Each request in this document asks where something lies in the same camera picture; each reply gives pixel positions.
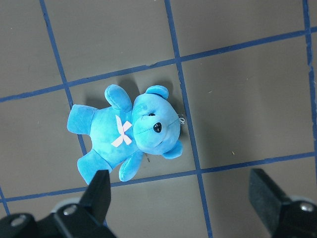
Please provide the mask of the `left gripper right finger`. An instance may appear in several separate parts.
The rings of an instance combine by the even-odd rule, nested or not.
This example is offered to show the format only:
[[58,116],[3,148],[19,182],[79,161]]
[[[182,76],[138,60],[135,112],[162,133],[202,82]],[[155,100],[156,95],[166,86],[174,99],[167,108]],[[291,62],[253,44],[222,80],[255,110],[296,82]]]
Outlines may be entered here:
[[317,236],[317,204],[287,195],[263,169],[250,170],[249,201],[272,238]]

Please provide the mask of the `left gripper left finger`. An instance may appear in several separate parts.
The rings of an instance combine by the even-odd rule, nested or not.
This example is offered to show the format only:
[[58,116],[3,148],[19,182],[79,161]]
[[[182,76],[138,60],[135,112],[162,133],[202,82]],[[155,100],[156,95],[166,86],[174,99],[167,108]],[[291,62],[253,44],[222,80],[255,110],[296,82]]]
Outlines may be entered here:
[[110,201],[109,171],[99,170],[77,203],[65,204],[54,213],[61,237],[114,238],[113,232],[104,225]]

